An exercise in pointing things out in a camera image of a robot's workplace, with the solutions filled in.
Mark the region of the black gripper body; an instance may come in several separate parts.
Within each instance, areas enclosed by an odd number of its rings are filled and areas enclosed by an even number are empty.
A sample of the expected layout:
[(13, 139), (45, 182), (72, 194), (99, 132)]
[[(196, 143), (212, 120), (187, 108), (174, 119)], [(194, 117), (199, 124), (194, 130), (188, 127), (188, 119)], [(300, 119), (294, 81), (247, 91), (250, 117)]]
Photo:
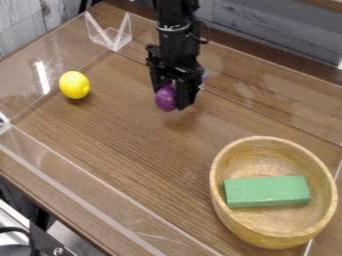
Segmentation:
[(164, 64), (170, 69), (170, 76), (195, 76), (204, 73), (198, 62), (200, 46), (208, 43), (208, 36), (202, 36), (202, 21), (186, 21), (183, 24), (167, 26), (156, 23), (159, 44), (146, 47), (147, 64)]

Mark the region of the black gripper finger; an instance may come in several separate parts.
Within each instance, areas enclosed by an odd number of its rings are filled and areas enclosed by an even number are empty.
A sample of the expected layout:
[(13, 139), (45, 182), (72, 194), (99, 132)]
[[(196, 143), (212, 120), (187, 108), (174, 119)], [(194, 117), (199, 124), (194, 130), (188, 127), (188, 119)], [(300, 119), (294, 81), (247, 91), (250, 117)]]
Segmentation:
[(182, 76), (176, 79), (175, 105), (179, 110), (194, 104), (196, 94), (200, 90), (202, 76)]
[(170, 69), (164, 64), (150, 65), (150, 78), (152, 83), (154, 92), (171, 83), (172, 77), (170, 76)]

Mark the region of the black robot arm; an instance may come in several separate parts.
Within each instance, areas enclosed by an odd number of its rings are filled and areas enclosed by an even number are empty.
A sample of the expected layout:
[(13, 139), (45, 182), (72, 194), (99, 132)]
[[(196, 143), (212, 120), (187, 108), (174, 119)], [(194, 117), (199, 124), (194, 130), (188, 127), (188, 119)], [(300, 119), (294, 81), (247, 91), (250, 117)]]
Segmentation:
[(198, 62), (204, 23), (196, 19), (199, 0), (152, 0), (156, 10), (159, 44), (148, 44), (147, 65), (156, 106), (166, 112), (194, 104), (203, 84), (204, 69)]

